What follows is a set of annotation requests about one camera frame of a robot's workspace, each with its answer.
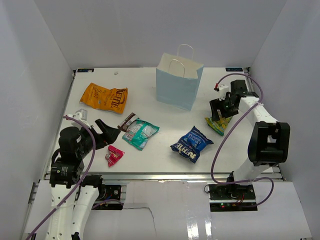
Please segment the yellow green snack packet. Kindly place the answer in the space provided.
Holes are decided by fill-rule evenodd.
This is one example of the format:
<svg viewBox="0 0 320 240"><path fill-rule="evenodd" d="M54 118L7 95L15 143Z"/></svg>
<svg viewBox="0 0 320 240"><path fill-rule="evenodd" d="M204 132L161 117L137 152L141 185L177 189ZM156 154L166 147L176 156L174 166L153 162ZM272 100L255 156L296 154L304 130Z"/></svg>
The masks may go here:
<svg viewBox="0 0 320 240"><path fill-rule="evenodd" d="M232 118L232 116L227 118L223 117L218 121L212 121L210 117L205 117L204 119L210 128L223 137Z"/></svg>

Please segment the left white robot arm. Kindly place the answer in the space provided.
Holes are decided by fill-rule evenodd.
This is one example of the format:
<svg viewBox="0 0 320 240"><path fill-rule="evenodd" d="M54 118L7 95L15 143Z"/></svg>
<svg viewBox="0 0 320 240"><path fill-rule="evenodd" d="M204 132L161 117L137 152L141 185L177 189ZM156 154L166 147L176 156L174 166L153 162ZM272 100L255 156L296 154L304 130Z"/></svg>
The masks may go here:
<svg viewBox="0 0 320 240"><path fill-rule="evenodd" d="M100 175L88 175L83 159L89 153L114 143L120 134L117 128L95 121L101 133L76 120L59 133L59 148L51 158L50 192L52 215L47 240L81 240L91 209L96 200L105 196L106 187Z"/></svg>

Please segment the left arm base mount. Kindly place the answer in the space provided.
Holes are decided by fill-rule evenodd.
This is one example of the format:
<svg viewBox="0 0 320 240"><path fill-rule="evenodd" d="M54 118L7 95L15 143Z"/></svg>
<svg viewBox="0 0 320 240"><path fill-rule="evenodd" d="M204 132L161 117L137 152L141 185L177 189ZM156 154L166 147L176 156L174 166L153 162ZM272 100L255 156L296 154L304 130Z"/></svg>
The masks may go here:
<svg viewBox="0 0 320 240"><path fill-rule="evenodd" d="M123 209L122 205L116 201L110 201L102 203L105 200L121 200L121 185L105 185L102 184L101 193L99 194L95 204L99 204L95 207L95 210L117 210Z"/></svg>

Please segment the teal candy bag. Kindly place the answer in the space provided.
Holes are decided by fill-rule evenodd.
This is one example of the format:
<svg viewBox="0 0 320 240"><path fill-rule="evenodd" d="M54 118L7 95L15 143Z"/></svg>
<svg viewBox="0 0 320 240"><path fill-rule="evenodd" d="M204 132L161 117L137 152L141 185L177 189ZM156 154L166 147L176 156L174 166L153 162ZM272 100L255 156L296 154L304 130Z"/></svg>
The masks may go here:
<svg viewBox="0 0 320 240"><path fill-rule="evenodd" d="M149 138L156 134L159 129L158 126L138 118L128 127L122 139L137 150L142 151Z"/></svg>

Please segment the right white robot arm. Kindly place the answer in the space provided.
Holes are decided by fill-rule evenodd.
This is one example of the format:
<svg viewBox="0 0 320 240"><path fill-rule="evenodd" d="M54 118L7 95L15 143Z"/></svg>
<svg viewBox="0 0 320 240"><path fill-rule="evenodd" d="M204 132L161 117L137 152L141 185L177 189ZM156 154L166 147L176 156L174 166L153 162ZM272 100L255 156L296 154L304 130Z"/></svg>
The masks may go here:
<svg viewBox="0 0 320 240"><path fill-rule="evenodd" d="M265 170L286 162L291 127L268 113L261 103L262 94L248 91L245 80L234 80L230 86L216 84L214 89L219 97L209 103L213 120L242 112L240 119L248 119L253 127L247 159L229 175L225 187L226 195L236 200L243 195L243 186L250 185Z"/></svg>

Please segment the orange Kettle chips bag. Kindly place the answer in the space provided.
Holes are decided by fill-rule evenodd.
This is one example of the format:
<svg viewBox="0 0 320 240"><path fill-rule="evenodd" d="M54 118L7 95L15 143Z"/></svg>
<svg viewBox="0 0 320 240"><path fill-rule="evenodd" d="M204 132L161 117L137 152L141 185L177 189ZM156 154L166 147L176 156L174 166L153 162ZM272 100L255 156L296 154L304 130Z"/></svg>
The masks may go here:
<svg viewBox="0 0 320 240"><path fill-rule="evenodd" d="M79 102L96 110L111 111L122 114L128 99L128 88L108 89L90 83Z"/></svg>

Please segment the red pink snack packet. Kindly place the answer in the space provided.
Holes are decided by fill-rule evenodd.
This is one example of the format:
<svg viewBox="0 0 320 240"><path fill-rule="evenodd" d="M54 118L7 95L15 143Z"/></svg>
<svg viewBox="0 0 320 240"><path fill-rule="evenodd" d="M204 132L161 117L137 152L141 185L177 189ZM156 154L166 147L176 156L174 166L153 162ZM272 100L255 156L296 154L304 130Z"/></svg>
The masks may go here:
<svg viewBox="0 0 320 240"><path fill-rule="evenodd" d="M109 145L107 148L107 154L105 155L108 167L110 168L114 166L124 155L124 151Z"/></svg>

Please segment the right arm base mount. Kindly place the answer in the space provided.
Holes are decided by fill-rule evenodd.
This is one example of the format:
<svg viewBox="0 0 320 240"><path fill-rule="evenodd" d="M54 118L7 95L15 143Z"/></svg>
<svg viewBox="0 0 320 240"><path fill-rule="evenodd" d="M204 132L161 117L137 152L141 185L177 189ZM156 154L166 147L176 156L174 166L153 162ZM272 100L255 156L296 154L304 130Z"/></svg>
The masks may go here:
<svg viewBox="0 0 320 240"><path fill-rule="evenodd" d="M212 213L258 210L253 185L207 184L203 190L208 194L210 211Z"/></svg>

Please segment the brown chocolate snack packet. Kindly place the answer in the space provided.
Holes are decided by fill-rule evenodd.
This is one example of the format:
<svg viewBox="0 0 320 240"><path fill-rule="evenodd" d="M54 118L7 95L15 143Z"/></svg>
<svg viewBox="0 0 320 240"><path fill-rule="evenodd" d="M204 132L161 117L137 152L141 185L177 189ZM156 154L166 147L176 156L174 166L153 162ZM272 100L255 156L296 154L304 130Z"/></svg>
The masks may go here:
<svg viewBox="0 0 320 240"><path fill-rule="evenodd" d="M127 132L130 125L133 124L138 118L139 117L132 112L117 126L117 128L123 132Z"/></svg>

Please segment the blue Kettle chips bag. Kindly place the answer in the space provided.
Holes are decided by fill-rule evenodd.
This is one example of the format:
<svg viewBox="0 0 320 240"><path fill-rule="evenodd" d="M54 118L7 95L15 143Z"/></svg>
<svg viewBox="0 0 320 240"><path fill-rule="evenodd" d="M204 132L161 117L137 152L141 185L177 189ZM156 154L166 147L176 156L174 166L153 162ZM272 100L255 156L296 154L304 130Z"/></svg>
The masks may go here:
<svg viewBox="0 0 320 240"><path fill-rule="evenodd" d="M172 144L170 148L181 157L195 164L201 155L201 151L208 145L213 144L212 140L208 139L199 129L193 126L188 133Z"/></svg>

